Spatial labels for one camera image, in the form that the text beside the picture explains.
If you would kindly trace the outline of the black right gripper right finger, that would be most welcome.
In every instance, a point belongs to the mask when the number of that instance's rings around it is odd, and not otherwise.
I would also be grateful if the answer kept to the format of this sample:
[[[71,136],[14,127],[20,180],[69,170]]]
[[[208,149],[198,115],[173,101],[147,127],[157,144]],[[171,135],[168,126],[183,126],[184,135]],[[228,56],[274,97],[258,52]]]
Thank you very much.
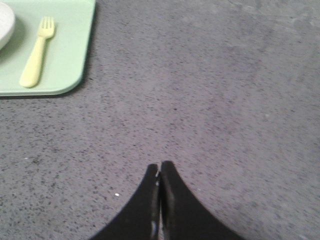
[[[171,161],[161,164],[160,198],[166,240],[243,239],[202,205]]]

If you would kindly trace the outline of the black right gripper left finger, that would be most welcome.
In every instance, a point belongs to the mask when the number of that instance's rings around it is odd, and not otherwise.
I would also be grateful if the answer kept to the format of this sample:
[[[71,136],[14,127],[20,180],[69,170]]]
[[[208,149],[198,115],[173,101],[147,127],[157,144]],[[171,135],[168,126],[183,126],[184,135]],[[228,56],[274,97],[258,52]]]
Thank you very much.
[[[149,164],[143,179],[122,210],[93,240],[157,240],[160,224],[158,165]]]

